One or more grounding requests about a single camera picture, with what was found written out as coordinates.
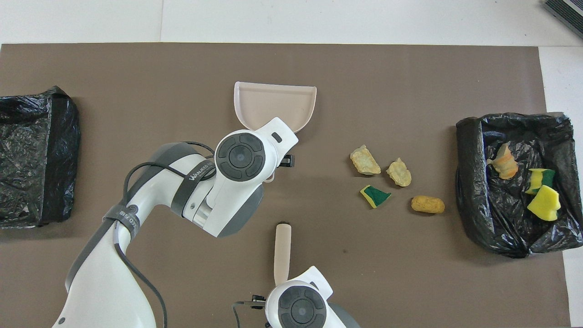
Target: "beige handle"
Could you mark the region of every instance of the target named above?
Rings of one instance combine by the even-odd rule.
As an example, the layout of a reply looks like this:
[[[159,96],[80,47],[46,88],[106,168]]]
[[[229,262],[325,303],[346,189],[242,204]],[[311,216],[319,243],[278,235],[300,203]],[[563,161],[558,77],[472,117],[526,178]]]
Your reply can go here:
[[[273,279],[278,286],[287,281],[292,250],[292,226],[280,223],[275,228],[275,254],[273,255]]]

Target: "sponge piece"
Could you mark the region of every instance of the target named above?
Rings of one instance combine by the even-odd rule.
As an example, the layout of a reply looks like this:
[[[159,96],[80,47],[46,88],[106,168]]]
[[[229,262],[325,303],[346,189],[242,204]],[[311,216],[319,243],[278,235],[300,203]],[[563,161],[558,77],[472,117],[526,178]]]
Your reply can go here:
[[[385,193],[375,187],[372,187],[370,184],[362,190],[360,193],[366,198],[368,203],[373,207],[376,208],[377,206],[381,205],[387,198],[391,196],[389,193]]]
[[[561,208],[559,193],[543,185],[526,208],[542,220],[554,221],[557,219],[557,210]]]
[[[536,195],[541,186],[553,187],[554,171],[548,169],[529,169],[531,174],[531,186],[525,191],[527,194]]]

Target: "velcro strap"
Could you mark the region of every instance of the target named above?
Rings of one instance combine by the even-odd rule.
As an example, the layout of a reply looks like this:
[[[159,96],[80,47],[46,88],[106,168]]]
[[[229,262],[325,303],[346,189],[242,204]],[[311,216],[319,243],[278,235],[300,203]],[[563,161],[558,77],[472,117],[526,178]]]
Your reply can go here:
[[[133,239],[140,230],[140,219],[130,211],[125,205],[116,204],[113,205],[109,211],[103,216],[103,219],[111,219],[119,221],[129,230],[129,234]]]
[[[194,192],[198,183],[203,177],[207,175],[210,171],[215,169],[215,164],[207,159],[198,163],[188,174],[184,177],[184,180],[176,190],[174,198],[172,199],[172,204],[170,209],[176,215],[182,217],[182,211],[188,202],[188,199]]]

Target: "open black trash bag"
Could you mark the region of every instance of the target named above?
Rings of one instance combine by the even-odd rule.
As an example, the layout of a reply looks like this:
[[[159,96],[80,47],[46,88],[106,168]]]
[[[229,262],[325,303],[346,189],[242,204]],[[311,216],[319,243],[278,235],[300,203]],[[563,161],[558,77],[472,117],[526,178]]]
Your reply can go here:
[[[575,141],[567,116],[490,114],[466,118],[456,127],[456,197],[470,239],[512,258],[583,245]],[[486,159],[494,159],[508,141],[518,172],[503,180],[492,165],[486,165]],[[561,203],[556,221],[543,221],[526,209],[534,198],[525,194],[531,176],[528,169],[534,168],[556,171],[553,189]]]
[[[0,228],[69,218],[79,153],[79,113],[54,86],[0,97]]]

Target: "white tabletop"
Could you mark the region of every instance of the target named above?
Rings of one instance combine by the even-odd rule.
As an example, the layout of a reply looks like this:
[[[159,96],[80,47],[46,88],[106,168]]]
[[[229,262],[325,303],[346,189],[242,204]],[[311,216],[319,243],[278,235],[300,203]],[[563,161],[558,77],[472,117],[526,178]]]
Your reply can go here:
[[[547,110],[571,117],[583,172],[583,39],[540,0],[0,0],[0,46],[160,41],[537,46]],[[583,326],[583,247],[563,255]]]

